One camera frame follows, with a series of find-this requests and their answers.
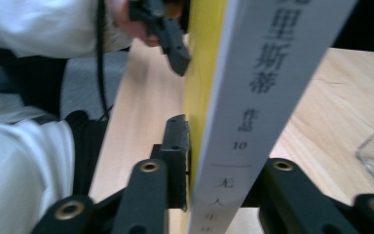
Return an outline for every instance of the gray fabric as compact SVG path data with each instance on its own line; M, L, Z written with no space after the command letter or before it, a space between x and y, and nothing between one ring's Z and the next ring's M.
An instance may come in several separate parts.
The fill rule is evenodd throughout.
M114 103L121 77L126 70L128 53L107 53L104 58L104 82L109 107ZM23 106L18 94L0 94L0 100L11 108ZM99 102L94 58L70 59L66 67L61 91L60 118L65 118L78 109L86 110L91 119L98 119L103 114Z
M44 111L32 106L16 107L6 105L0 100L0 123L16 123L24 119L42 117Z

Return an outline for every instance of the black device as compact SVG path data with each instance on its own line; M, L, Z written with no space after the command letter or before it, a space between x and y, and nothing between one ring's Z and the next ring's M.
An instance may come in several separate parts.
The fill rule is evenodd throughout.
M130 0L129 14L131 20L145 23L148 35L159 38L171 69L183 76L190 62L190 55L183 43L183 31L177 19L165 17L163 0Z
M133 167L127 188L98 204L87 196L60 200L33 234L168 233L168 209L186 208L188 142L185 116L169 119L163 144ZM269 234L374 233L374 194L358 195L347 206L321 194L296 164L281 158L267 161L242 207L259 208Z

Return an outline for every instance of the light wood surface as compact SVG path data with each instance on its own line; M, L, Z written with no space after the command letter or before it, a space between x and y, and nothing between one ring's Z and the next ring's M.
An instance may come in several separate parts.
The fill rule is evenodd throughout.
M161 143L166 120L181 114L184 78L160 48L135 41L95 172L100 201L127 185L132 166ZM374 133L374 53L329 49L271 156L297 163L326 195L351 204L374 193L374 180L355 156ZM181 233L171 212L171 233ZM241 209L228 233L260 233L256 209Z

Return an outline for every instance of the book spine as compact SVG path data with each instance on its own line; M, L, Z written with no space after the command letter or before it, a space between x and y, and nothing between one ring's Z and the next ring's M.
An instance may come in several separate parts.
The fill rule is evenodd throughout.
M228 1L188 233L226 232L354 2Z

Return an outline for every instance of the hand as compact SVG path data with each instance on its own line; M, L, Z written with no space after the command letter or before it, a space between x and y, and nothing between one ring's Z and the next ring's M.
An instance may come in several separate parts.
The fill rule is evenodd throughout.
M159 46L159 38L147 36L147 27L142 21L131 21L129 16L129 0L105 0L107 11L113 16L116 26L123 28L131 37L139 38L151 47ZM179 18L182 12L181 3L166 4L166 17Z

